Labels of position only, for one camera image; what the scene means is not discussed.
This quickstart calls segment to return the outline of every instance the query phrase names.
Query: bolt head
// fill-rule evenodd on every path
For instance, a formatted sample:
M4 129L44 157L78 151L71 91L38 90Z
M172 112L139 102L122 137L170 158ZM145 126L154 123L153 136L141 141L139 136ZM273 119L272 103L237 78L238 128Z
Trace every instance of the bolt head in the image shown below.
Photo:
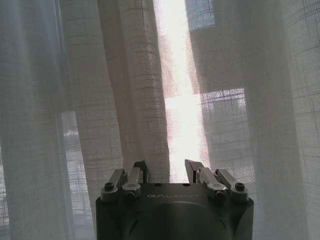
M235 190L237 190L239 192L243 192L245 190L246 186L242 182L237 182L234 187L235 187Z
M112 189L114 189L114 184L112 182L107 182L105 185L104 185L104 190L105 191L111 191Z

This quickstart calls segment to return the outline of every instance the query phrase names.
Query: metal bracket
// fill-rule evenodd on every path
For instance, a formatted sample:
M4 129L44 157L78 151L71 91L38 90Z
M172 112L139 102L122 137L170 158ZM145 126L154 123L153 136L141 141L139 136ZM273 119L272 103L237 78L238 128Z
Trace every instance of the metal bracket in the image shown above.
M231 200L238 203L245 203L249 200L248 189L245 184L237 182L226 169L217 169L215 174L218 180L230 190Z
M109 182L107 182L100 190L100 198L102 202L112 203L118 199L119 188L127 181L125 170L114 170Z
M207 186L208 197L223 202L226 199L227 188L222 183L218 182L214 174L208 167L201 167L199 169L200 182Z
M126 182L122 189L124 190L124 195L127 198L127 200L134 200L140 197L141 195L141 186L138 183L140 176L140 168L139 167L133 167L128 179L128 182Z

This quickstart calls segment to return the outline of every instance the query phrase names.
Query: sheer curtain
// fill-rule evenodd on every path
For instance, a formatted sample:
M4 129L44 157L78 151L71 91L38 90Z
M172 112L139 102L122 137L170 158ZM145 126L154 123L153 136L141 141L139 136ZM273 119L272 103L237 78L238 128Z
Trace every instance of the sheer curtain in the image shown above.
M253 239L320 239L320 1L0 2L0 239L94 240L114 169L226 168Z

